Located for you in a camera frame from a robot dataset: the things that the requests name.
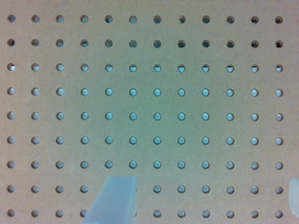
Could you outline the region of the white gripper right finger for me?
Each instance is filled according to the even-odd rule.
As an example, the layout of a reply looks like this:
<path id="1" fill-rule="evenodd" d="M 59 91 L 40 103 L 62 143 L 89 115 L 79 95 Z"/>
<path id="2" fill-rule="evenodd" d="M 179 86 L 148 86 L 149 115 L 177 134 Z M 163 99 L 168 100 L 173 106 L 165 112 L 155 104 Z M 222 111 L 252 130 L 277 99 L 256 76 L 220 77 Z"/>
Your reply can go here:
<path id="1" fill-rule="evenodd" d="M 292 178 L 289 185 L 289 207 L 299 217 L 299 179 Z"/>

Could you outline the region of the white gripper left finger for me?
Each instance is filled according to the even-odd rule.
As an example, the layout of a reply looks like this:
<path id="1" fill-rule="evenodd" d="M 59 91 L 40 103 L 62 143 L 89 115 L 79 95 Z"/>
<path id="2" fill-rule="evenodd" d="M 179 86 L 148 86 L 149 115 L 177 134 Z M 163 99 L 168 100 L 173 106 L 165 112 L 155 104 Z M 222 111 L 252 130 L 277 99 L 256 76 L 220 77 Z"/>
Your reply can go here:
<path id="1" fill-rule="evenodd" d="M 82 224 L 135 224 L 137 178 L 110 176 Z"/>

